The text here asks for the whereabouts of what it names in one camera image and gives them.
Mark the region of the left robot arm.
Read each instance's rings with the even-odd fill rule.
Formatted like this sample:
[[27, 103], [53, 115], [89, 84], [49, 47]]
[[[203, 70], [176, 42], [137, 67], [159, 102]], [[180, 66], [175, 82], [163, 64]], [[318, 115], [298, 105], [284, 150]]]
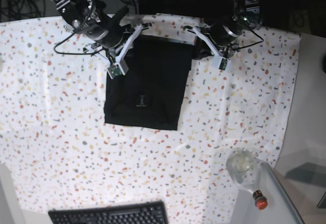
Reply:
[[204, 17], [197, 26], [183, 27], [196, 36], [194, 60], [212, 57], [220, 70], [230, 67], [231, 57], [242, 49], [258, 45], [264, 39], [255, 32], [261, 27], [259, 0], [223, 0], [217, 17]]

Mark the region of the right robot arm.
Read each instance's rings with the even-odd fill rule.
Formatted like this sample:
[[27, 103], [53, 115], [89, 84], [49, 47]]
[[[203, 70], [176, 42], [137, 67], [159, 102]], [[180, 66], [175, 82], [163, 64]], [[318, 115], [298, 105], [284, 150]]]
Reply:
[[91, 55], [105, 63], [111, 79], [126, 75], [129, 68], [125, 57], [142, 31], [151, 28], [150, 23], [121, 26], [120, 22], [128, 12], [128, 7], [120, 9], [113, 17], [106, 15], [99, 0], [52, 0], [57, 11], [66, 22], [70, 37], [85, 35], [92, 40], [80, 55]]

